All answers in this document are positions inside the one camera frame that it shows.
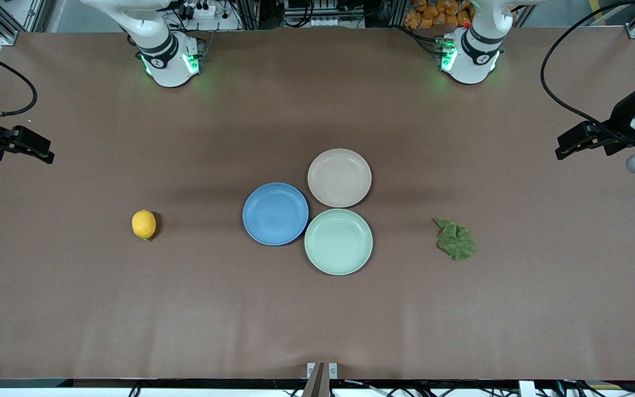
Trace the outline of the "blue plate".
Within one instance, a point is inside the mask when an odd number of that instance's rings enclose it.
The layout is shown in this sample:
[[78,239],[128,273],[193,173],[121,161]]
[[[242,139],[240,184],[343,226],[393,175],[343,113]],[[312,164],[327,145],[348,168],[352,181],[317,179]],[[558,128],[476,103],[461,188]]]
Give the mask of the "blue plate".
[[242,221],[247,234],[260,244],[289,244],[307,227],[308,202],[302,192],[290,184],[264,184],[247,197]]

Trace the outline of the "mint green plate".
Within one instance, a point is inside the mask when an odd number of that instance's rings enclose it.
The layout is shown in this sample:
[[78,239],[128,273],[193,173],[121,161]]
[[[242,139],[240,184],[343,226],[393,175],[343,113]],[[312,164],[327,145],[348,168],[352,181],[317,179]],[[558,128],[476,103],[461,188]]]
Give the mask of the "mint green plate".
[[332,276],[346,276],[367,264],[374,239],[363,217],[337,208],[318,214],[308,223],[303,243],[316,269]]

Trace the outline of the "yellow lemon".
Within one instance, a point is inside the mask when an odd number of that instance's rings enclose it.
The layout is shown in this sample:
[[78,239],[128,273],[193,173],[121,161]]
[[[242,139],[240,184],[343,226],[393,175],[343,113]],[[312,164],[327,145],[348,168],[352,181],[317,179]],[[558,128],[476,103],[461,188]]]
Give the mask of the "yellow lemon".
[[151,240],[157,231],[157,220],[154,213],[149,210],[137,211],[132,216],[131,228],[136,237],[144,241]]

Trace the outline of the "white power strip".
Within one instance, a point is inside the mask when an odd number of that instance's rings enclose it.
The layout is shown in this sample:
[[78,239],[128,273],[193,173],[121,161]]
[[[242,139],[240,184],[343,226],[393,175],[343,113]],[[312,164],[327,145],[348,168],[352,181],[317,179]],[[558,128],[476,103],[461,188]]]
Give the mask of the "white power strip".
[[211,20],[218,14],[215,0],[179,0],[178,15],[183,20]]

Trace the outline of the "bag of oranges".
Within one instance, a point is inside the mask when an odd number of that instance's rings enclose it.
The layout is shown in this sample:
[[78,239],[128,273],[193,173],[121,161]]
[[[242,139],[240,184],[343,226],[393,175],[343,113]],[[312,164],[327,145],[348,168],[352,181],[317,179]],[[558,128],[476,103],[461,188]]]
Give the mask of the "bag of oranges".
[[408,29],[427,29],[439,25],[469,27],[476,7],[469,0],[408,0],[402,25]]

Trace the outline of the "beige plate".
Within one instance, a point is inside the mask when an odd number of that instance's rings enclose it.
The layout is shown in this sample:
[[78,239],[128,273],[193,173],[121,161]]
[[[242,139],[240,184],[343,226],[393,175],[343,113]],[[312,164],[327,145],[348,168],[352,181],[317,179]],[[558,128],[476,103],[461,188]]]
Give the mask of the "beige plate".
[[372,180],[372,171],[365,158],[345,148],[321,153],[312,161],[307,173],[311,194],[332,208],[348,208],[363,201]]

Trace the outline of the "green lettuce leaf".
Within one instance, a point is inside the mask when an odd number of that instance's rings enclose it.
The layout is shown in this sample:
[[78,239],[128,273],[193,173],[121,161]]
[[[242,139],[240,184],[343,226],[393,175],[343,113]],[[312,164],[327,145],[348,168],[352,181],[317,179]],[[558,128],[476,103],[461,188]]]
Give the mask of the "green lettuce leaf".
[[471,258],[478,246],[471,231],[460,224],[445,218],[433,218],[439,228],[436,246],[454,261]]

